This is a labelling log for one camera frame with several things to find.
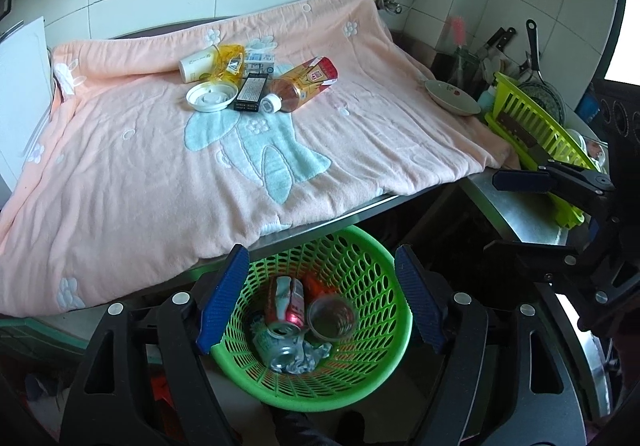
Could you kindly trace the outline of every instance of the pink blanket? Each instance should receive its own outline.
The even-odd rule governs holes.
[[[338,82],[293,114],[196,113],[177,61],[213,43]],[[260,235],[500,167],[511,148],[424,89],[372,0],[307,0],[153,38],[57,47],[63,101],[0,213],[0,313],[157,285]]]

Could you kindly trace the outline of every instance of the dark pants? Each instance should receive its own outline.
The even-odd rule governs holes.
[[[276,427],[276,438],[280,446],[364,446],[359,444],[338,444],[314,428],[306,415],[270,408]],[[404,442],[377,443],[376,446],[403,446]]]

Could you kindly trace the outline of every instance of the plastic cup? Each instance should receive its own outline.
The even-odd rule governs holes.
[[[358,314],[350,301],[339,294],[327,294],[309,305],[306,324],[316,338],[334,343],[353,335],[358,328]]]

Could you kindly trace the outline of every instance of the yellow-green dish rack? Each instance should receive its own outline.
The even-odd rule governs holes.
[[[528,170],[535,171],[544,162],[536,161],[522,137],[514,134],[500,122],[506,114],[519,124],[552,159],[595,170],[587,154],[571,136],[541,106],[518,88],[516,80],[496,72],[497,81],[494,110],[484,118],[489,127],[515,148],[520,162]],[[556,222],[571,229],[584,222],[583,212],[567,201],[549,194],[556,206]]]

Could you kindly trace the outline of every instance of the shoe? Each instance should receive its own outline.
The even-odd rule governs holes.
[[[364,444],[364,417],[360,412],[345,413],[340,417],[335,441],[342,446],[362,446]]]

